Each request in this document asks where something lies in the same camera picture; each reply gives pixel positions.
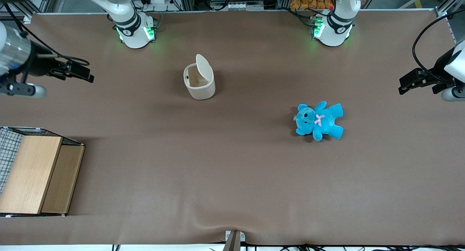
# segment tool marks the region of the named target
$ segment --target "green led light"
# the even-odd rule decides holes
[[[144,31],[145,31],[148,39],[153,39],[153,29],[144,27]]]
[[[118,35],[120,36],[121,41],[123,41],[123,36],[121,36],[121,32],[118,28],[116,28],[116,31],[118,31]]]
[[[324,29],[324,23],[320,23],[320,25],[315,29],[315,37],[321,37],[321,33],[323,32]]]
[[[345,38],[348,38],[350,36],[350,30],[352,29],[352,25],[349,27],[349,29],[347,30],[347,35],[345,36]]]

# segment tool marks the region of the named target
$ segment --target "brown mat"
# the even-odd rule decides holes
[[[253,244],[463,244],[464,104],[397,92],[434,18],[361,12],[329,48],[286,12],[167,14],[157,42],[131,50],[105,16],[34,16],[95,83],[31,79],[48,97],[3,96],[0,121],[87,148],[70,216],[1,219],[0,243],[207,243],[240,229]],[[417,53],[431,66],[452,46],[442,21]],[[215,72],[205,101],[182,79],[197,53]],[[321,100],[342,103],[341,140],[295,135],[296,106]]]

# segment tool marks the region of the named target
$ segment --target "wire mesh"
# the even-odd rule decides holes
[[[3,193],[23,135],[8,129],[0,129],[0,195]]]
[[[13,130],[14,132],[20,133],[22,135],[38,135],[41,137],[63,137],[62,135],[55,134],[46,129],[42,128],[29,128],[29,127],[8,127],[8,129]],[[82,143],[79,143],[75,140],[72,140],[67,137],[63,137],[62,145],[73,145],[73,146],[82,146]]]

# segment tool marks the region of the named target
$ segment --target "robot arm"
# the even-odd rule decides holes
[[[418,87],[432,87],[445,101],[465,101],[465,39],[437,59],[429,72],[417,68],[400,78],[399,94]]]
[[[156,21],[144,12],[137,12],[129,0],[91,1],[108,12],[126,46],[139,49],[155,41]]]
[[[326,46],[336,47],[349,37],[352,23],[361,7],[360,0],[336,0],[331,11],[318,14],[312,37]]]
[[[61,80],[76,77],[93,82],[88,68],[72,59],[63,62],[56,57],[48,48],[29,40],[25,32],[20,33],[0,22],[0,93],[45,97],[47,90],[44,87],[27,83],[29,74]]]

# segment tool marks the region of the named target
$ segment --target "blue teddy bear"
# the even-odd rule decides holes
[[[327,134],[335,139],[340,139],[344,128],[335,125],[334,120],[344,115],[341,104],[326,107],[326,101],[320,102],[315,110],[305,104],[300,104],[297,109],[299,113],[295,116],[297,129],[295,132],[299,135],[308,135],[313,133],[314,139],[320,141],[323,134]]]

